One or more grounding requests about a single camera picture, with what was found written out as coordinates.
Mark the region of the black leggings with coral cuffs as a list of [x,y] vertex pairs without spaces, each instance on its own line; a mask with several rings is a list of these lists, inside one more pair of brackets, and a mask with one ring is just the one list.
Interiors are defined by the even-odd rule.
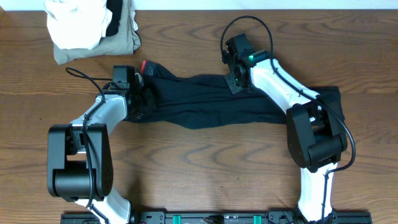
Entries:
[[177,77],[163,65],[145,61],[144,88],[154,94],[155,110],[133,123],[166,121],[188,129],[229,124],[285,124],[285,113],[261,90],[231,94],[222,75]]

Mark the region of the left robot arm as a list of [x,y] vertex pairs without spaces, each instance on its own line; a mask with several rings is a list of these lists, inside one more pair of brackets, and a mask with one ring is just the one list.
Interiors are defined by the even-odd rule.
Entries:
[[51,196],[88,209],[63,214],[61,223],[139,223],[139,214],[113,186],[109,135],[121,121],[152,113],[154,95],[139,70],[128,65],[115,65],[113,77],[98,91],[83,115],[49,129],[47,188]]

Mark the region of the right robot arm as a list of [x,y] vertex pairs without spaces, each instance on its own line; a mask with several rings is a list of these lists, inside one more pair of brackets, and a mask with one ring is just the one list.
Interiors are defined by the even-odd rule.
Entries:
[[338,101],[307,88],[289,75],[269,52],[255,51],[245,34],[226,42],[222,61],[231,93],[258,89],[285,114],[287,145],[300,167],[298,210],[306,223],[331,220],[331,182],[348,143]]

